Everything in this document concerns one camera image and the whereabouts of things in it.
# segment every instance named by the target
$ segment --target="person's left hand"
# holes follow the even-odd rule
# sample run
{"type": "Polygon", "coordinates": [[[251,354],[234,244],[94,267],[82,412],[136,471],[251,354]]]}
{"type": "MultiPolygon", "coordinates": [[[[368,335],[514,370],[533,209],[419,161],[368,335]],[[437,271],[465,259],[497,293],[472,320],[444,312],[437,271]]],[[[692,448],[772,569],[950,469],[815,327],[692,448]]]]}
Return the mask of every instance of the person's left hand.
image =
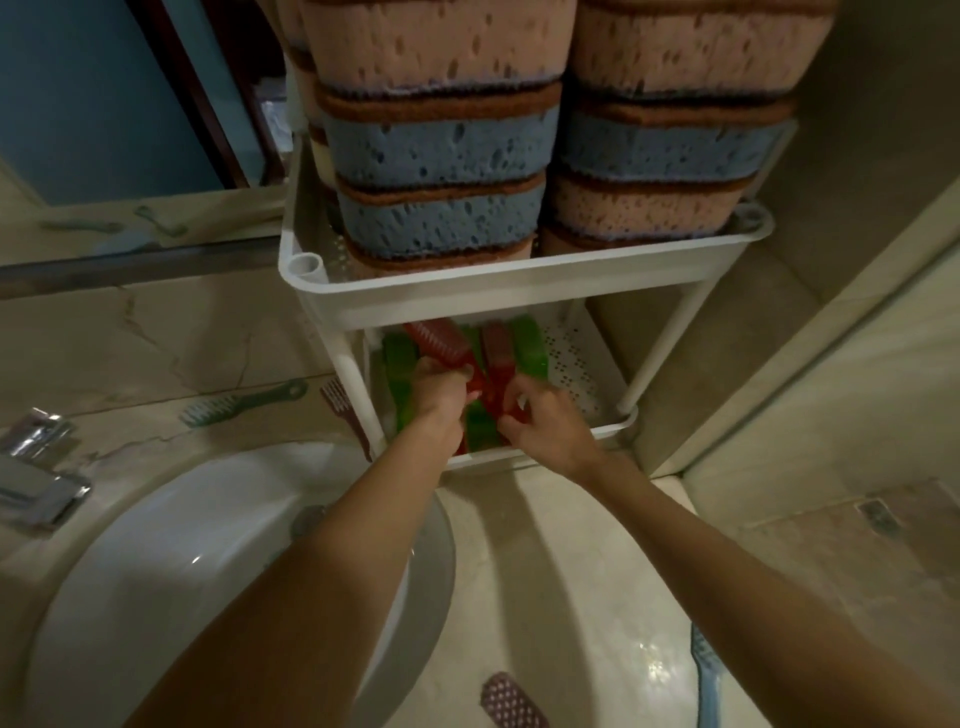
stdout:
{"type": "Polygon", "coordinates": [[[470,375],[450,371],[436,359],[424,356],[417,362],[411,379],[416,418],[429,423],[450,455],[457,451],[464,437],[460,422],[464,408],[480,396],[479,392],[467,394],[470,375]]]}

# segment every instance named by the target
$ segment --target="blue wall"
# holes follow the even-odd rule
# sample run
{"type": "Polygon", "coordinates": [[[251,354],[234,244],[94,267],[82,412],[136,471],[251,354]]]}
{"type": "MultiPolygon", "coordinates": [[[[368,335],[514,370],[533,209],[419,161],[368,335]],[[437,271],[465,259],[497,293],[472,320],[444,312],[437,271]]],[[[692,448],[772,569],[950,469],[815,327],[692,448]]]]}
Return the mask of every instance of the blue wall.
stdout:
{"type": "Polygon", "coordinates": [[[0,0],[0,99],[50,205],[223,188],[124,0],[0,0]]]}
{"type": "Polygon", "coordinates": [[[200,0],[163,0],[163,6],[247,182],[258,186],[267,160],[203,4],[200,0]]]}

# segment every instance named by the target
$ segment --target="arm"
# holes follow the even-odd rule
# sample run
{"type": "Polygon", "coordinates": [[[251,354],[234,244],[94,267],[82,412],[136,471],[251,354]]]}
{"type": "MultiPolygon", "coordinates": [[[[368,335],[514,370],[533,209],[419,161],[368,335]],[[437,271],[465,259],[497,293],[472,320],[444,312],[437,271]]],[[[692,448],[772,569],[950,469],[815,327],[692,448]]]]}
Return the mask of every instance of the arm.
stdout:
{"type": "Polygon", "coordinates": [[[940,728],[955,709],[845,619],[662,493],[633,460],[600,448],[565,392],[518,376],[532,422],[501,432],[573,480],[630,532],[670,591],[778,726],[940,728]]]}
{"type": "Polygon", "coordinates": [[[346,722],[447,458],[467,378],[424,359],[417,416],[330,508],[212,621],[127,722],[346,722]]]}

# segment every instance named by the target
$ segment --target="person's right hand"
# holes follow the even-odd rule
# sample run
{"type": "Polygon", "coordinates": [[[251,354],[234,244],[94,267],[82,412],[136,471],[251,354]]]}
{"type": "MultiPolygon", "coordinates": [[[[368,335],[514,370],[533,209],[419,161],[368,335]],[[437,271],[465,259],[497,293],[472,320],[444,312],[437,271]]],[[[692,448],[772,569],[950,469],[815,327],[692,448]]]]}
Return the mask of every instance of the person's right hand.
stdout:
{"type": "Polygon", "coordinates": [[[504,415],[497,422],[497,429],[511,445],[541,465],[582,483],[606,453],[593,439],[570,395],[544,381],[516,375],[507,386],[504,411],[509,412],[521,395],[527,398],[530,423],[525,425],[504,415]]]}

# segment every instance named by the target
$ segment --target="faucet handle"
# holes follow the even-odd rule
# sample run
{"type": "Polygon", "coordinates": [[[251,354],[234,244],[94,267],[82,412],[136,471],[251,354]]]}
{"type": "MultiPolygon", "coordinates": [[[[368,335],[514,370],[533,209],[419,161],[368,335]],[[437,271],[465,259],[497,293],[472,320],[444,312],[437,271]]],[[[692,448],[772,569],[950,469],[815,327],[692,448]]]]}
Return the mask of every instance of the faucet handle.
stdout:
{"type": "Polygon", "coordinates": [[[30,414],[0,436],[0,452],[33,462],[72,430],[73,424],[60,415],[34,407],[30,414]]]}

